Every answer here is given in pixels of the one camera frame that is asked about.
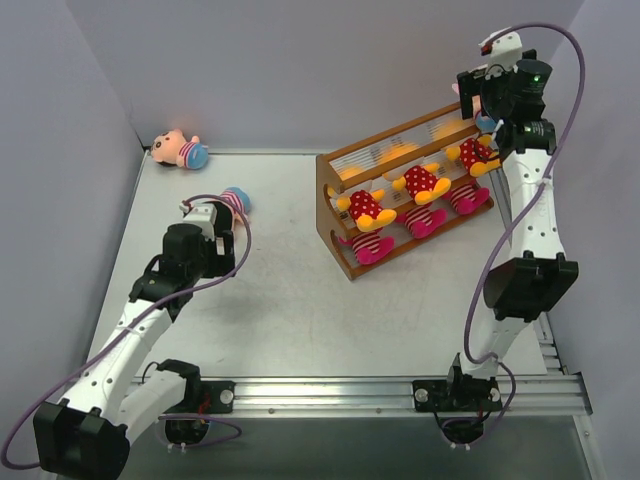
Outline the white pink plush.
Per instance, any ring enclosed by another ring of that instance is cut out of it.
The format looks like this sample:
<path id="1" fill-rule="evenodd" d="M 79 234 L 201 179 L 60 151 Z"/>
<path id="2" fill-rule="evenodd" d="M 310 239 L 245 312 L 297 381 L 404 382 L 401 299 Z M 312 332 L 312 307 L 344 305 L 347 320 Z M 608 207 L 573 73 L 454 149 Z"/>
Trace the white pink plush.
<path id="1" fill-rule="evenodd" d="M 381 261 L 395 247 L 395 240 L 390 236 L 381 237 L 379 231 L 360 233 L 349 240 L 338 238 L 338 241 L 352 248 L 360 265 L 373 265 Z"/>
<path id="2" fill-rule="evenodd" d="M 423 239 L 434 233 L 447 221 L 444 209 L 431 210 L 428 206 L 417 206 L 404 215 L 402 223 L 414 239 Z"/>
<path id="3" fill-rule="evenodd" d="M 469 215 L 490 199 L 490 190 L 470 181 L 443 195 L 458 215 Z"/>

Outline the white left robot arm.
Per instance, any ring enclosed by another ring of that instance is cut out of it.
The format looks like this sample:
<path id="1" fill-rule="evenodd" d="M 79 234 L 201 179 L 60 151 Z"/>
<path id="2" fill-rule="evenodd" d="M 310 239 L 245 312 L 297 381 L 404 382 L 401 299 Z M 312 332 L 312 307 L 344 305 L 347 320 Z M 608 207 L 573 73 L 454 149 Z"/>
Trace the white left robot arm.
<path id="1" fill-rule="evenodd" d="M 160 254 L 134 282 L 105 345 L 56 402 L 45 401 L 33 427 L 40 467 L 74 479 L 116 479 L 134 441 L 163 413 L 202 402 L 197 366 L 165 360 L 130 387 L 154 344 L 193 298 L 202 279 L 235 267 L 234 235 L 217 227 L 218 202 L 188 206 L 170 225 Z"/>

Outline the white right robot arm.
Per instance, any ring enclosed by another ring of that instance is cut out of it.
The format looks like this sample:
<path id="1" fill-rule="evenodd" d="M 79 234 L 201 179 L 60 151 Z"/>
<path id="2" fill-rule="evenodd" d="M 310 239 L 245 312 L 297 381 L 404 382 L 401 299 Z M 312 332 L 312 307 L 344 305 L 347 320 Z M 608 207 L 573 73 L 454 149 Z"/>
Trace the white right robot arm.
<path id="1" fill-rule="evenodd" d="M 458 75 L 464 117 L 473 96 L 496 125 L 492 139 L 506 176 L 511 222 L 502 236 L 507 260 L 489 261 L 472 300 L 488 316 L 464 329 L 463 352 L 449 371 L 447 398 L 455 408 L 498 405 L 499 363 L 530 323 L 550 311 L 576 281 L 579 268 L 567 259 L 559 237 L 552 184 L 557 150 L 554 125 L 544 119 L 544 88 L 552 73 L 534 51 L 500 54 L 486 47 L 487 65 Z"/>

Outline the wooden toy shelf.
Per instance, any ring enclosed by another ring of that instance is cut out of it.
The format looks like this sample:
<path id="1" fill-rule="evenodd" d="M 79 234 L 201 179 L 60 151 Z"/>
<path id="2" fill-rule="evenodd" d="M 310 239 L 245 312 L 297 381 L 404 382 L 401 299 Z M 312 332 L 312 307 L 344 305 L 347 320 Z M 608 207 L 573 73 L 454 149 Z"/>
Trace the wooden toy shelf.
<path id="1" fill-rule="evenodd" d="M 317 232 L 354 280 L 489 211 L 499 165 L 480 116 L 446 106 L 317 156 Z"/>

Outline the black hair boy plush centre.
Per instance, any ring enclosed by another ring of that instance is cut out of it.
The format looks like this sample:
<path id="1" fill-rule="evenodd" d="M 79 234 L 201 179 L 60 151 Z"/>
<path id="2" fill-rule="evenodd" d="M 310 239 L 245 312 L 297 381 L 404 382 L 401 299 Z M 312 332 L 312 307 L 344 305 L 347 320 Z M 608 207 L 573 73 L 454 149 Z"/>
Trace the black hair boy plush centre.
<path id="1" fill-rule="evenodd" d="M 247 216 L 251 211 L 251 200 L 246 192 L 239 187 L 228 187 L 220 195 L 220 200 L 215 200 L 216 221 L 215 230 L 219 234 L 223 231 L 234 231 L 237 222 L 240 222 L 239 212 Z"/>

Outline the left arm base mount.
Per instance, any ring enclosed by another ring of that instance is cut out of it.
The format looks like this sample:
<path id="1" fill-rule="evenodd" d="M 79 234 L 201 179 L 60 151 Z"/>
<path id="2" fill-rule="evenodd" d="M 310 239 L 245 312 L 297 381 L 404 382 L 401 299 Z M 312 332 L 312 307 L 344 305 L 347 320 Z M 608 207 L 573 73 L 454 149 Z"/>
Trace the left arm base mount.
<path id="1" fill-rule="evenodd" d="M 198 412 L 229 414 L 233 411 L 236 384 L 233 381 L 202 381 Z"/>

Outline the aluminium table edge rail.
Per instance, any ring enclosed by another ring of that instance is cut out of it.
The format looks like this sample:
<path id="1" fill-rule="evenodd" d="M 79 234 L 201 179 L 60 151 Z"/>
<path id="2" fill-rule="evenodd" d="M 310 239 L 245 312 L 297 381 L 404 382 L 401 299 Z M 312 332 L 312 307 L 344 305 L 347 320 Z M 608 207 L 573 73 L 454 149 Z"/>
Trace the aluminium table edge rail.
<path id="1" fill-rule="evenodd" d="M 229 415 L 258 418 L 408 417 L 414 408 L 412 382 L 406 377 L 246 378 L 233 381 L 235 399 Z M 586 390 L 575 375 L 525 376 L 516 387 L 498 379 L 502 408 L 511 415 L 580 416 L 592 413 Z M 441 417 L 475 412 L 437 413 Z"/>

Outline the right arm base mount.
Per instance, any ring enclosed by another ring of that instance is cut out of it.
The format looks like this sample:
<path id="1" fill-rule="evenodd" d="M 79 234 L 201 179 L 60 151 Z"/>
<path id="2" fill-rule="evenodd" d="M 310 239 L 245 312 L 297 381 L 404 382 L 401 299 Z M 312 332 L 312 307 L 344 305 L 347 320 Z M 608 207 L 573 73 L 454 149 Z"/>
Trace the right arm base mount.
<path id="1" fill-rule="evenodd" d="M 491 413 L 502 409 L 496 379 L 479 379 L 464 374 L 460 354 L 454 357 L 445 379 L 414 380 L 412 389 L 414 408 L 418 412 Z"/>

